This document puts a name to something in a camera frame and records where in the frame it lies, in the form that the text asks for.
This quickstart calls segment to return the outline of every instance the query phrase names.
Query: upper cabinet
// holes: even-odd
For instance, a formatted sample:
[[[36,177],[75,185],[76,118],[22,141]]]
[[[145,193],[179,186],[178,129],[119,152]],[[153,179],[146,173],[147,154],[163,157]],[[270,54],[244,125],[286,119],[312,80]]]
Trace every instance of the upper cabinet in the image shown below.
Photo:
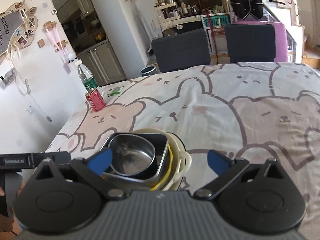
[[[68,19],[69,16],[71,16],[77,10],[79,10],[79,5],[77,3],[77,0],[69,0],[57,12],[59,21],[63,23],[66,19]]]
[[[94,11],[91,0],[76,0],[84,17]]]

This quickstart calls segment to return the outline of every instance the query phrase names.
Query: pink chair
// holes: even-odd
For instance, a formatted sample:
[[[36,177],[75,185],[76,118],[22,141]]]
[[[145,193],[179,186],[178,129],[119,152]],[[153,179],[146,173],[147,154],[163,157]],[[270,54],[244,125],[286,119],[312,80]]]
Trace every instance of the pink chair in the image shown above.
[[[275,62],[288,62],[288,40],[287,31],[281,22],[266,21],[238,21],[236,24],[261,25],[271,24],[275,28],[276,35],[276,57]]]

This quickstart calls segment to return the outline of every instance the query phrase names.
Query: water bottle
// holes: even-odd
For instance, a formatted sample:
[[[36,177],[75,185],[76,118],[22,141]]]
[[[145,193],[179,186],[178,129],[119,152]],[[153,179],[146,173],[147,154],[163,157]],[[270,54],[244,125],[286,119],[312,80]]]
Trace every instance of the water bottle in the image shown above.
[[[79,78],[86,90],[89,91],[91,88],[99,89],[90,69],[88,69],[87,66],[82,63],[82,60],[78,60],[76,62],[76,66],[78,67]]]

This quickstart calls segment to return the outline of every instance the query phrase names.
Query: square metal container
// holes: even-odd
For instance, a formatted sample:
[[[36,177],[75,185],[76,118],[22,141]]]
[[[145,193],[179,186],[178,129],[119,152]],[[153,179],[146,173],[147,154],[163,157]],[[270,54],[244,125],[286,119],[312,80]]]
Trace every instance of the square metal container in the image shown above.
[[[107,180],[113,182],[117,186],[132,184],[129,188],[134,186],[135,189],[146,189],[155,186],[165,175],[169,168],[169,154],[168,154],[168,138],[164,134],[160,133],[114,133],[112,134],[105,144],[102,146],[108,147],[110,140],[118,134],[135,134],[147,139],[152,143],[156,150],[156,160],[157,160],[157,171],[154,176],[149,179],[134,179],[130,177],[123,177],[117,175],[110,167],[106,172],[103,173],[104,176],[108,176]]]

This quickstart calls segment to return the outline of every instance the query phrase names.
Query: trash can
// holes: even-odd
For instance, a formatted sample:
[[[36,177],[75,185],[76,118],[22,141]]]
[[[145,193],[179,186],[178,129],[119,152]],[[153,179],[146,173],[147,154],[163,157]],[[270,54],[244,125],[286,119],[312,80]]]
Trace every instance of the trash can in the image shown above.
[[[140,73],[144,77],[144,76],[151,76],[154,74],[158,74],[159,72],[155,66],[146,66],[140,71]]]

